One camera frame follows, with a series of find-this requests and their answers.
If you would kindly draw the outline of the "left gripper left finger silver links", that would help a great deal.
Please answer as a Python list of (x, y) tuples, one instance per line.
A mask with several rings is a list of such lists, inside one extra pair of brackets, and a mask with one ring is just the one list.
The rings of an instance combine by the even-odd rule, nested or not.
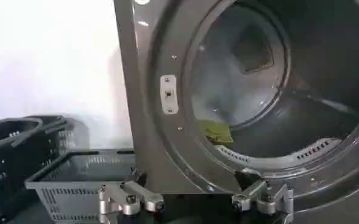
[(132, 217), (141, 211), (160, 213), (165, 208), (162, 194), (146, 189), (134, 181), (102, 185), (99, 196), (99, 222), (118, 223), (114, 218), (122, 214)]

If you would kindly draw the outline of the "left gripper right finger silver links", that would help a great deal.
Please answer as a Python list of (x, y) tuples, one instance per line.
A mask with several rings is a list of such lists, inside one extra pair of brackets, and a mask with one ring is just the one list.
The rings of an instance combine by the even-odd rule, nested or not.
[(232, 206), (241, 223), (290, 224), (294, 220), (294, 191), (287, 184), (258, 180), (232, 195)]

